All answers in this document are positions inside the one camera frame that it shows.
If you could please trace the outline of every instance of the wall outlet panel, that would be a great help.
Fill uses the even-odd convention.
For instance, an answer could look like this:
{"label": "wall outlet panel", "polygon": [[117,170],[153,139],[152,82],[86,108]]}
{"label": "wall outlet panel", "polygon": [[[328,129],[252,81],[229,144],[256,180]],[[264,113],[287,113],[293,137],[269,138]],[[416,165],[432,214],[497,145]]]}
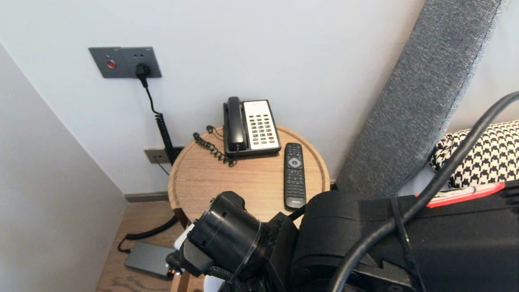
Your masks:
{"label": "wall outlet panel", "polygon": [[[104,78],[131,78],[120,47],[98,47],[88,50]],[[109,61],[113,61],[116,67],[110,68],[107,64]]]}
{"label": "wall outlet panel", "polygon": [[165,149],[160,148],[150,148],[144,149],[144,153],[150,163],[157,164],[158,163],[169,163],[168,155],[166,154]]}
{"label": "wall outlet panel", "polygon": [[139,63],[150,67],[148,78],[162,77],[152,47],[90,47],[88,50],[104,78],[137,78],[135,68]]}
{"label": "wall outlet panel", "polygon": [[155,52],[152,47],[134,47],[134,48],[121,48],[122,55],[126,60],[126,65],[130,69],[131,78],[137,78],[135,76],[135,68],[139,63],[145,63],[152,70],[148,78],[160,78],[159,64],[155,58]]}

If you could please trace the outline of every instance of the black coiled cord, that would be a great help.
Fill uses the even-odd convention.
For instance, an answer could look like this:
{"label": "black coiled cord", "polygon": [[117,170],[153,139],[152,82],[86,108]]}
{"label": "black coiled cord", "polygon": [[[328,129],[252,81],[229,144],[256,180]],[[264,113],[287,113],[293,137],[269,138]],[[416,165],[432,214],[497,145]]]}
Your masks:
{"label": "black coiled cord", "polygon": [[164,116],[162,113],[155,111],[153,107],[153,99],[152,95],[149,94],[149,90],[145,87],[146,93],[148,94],[149,103],[152,106],[152,111],[155,113],[155,120],[157,121],[157,126],[159,127],[160,136],[162,137],[162,141],[164,142],[164,147],[166,150],[166,155],[168,156],[169,162],[173,165],[178,154],[175,153],[175,149],[173,148],[173,143],[171,142],[171,138],[169,137],[168,128],[166,127],[166,122],[164,121]]}
{"label": "black coiled cord", "polygon": [[[218,133],[218,131],[216,130],[215,127],[211,126],[211,125],[208,125],[206,127],[206,130],[207,132],[209,133],[213,133],[213,131],[219,135],[220,137],[223,137],[223,135],[221,135],[220,133]],[[218,150],[218,148],[216,148],[216,146],[209,142],[209,141],[206,141],[204,140],[200,134],[198,133],[193,133],[193,138],[195,139],[195,141],[197,142],[197,144],[199,144],[200,146],[204,147],[205,149],[209,150],[209,152],[211,152],[211,154],[214,155],[214,157],[218,158],[219,161],[223,161],[223,163],[228,163],[229,166],[235,166],[236,163],[238,163],[236,161],[236,159],[234,158],[231,158],[227,155],[225,155],[224,153],[222,153],[220,150]]]}

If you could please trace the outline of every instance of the black and white patterned pillow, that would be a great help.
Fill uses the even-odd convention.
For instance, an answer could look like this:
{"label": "black and white patterned pillow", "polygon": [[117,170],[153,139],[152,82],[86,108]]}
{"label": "black and white patterned pillow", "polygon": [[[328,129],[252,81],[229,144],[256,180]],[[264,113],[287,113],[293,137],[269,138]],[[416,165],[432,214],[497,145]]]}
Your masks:
{"label": "black and white patterned pillow", "polygon": [[[446,134],[429,163],[437,172],[470,130]],[[519,179],[519,120],[493,124],[449,178],[452,188]]]}

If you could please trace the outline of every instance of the gray upholstered headboard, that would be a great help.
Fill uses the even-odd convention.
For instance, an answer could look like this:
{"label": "gray upholstered headboard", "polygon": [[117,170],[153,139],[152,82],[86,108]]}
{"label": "gray upholstered headboard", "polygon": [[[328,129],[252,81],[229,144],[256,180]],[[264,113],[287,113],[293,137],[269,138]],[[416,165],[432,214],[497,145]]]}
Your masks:
{"label": "gray upholstered headboard", "polygon": [[336,184],[396,194],[444,134],[507,0],[426,1]]}

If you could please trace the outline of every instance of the coiled phone cord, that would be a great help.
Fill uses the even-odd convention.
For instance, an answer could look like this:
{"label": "coiled phone cord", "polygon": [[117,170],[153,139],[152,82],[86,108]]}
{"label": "coiled phone cord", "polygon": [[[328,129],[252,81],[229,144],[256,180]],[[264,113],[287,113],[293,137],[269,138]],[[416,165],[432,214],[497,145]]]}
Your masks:
{"label": "coiled phone cord", "polygon": [[[208,125],[206,127],[206,130],[207,132],[209,133],[213,133],[213,131],[220,137],[223,137],[223,135],[221,135],[220,133],[218,133],[218,131],[216,130],[215,127],[211,126],[211,125]],[[195,139],[195,141],[202,147],[204,147],[205,149],[209,150],[209,152],[211,154],[214,155],[214,157],[218,158],[219,161],[223,161],[223,163],[228,163],[229,166],[235,166],[238,162],[236,161],[236,157],[235,158],[231,158],[229,157],[228,155],[225,155],[224,153],[222,153],[220,150],[218,150],[218,148],[216,148],[216,146],[207,141],[207,140],[204,140],[200,134],[198,134],[197,132],[193,133],[193,138]]]}

